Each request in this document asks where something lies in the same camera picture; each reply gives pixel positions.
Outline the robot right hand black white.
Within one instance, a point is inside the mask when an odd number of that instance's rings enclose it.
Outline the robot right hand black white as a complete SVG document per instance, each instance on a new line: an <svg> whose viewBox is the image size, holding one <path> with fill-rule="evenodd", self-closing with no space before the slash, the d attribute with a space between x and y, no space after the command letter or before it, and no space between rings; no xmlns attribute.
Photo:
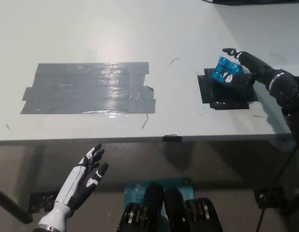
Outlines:
<svg viewBox="0 0 299 232"><path fill-rule="evenodd" d="M241 66L244 66L249 71L249 73L237 74L224 72L223 83L225 85L229 87L244 88L253 85L255 81L258 81L264 84L266 89L269 89L274 74L274 69L271 66L256 56L245 51L239 51L235 48L223 48L223 52L234 57L239 61Z"/></svg>

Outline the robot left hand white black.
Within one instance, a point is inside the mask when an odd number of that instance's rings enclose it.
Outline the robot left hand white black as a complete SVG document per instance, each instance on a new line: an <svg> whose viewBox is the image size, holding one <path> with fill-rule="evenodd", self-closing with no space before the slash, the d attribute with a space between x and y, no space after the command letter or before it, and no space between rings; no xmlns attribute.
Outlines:
<svg viewBox="0 0 299 232"><path fill-rule="evenodd" d="M105 152L102 145L94 146L71 170L54 203L54 209L62 210L65 219L70 218L93 193L108 169L99 160Z"/></svg>

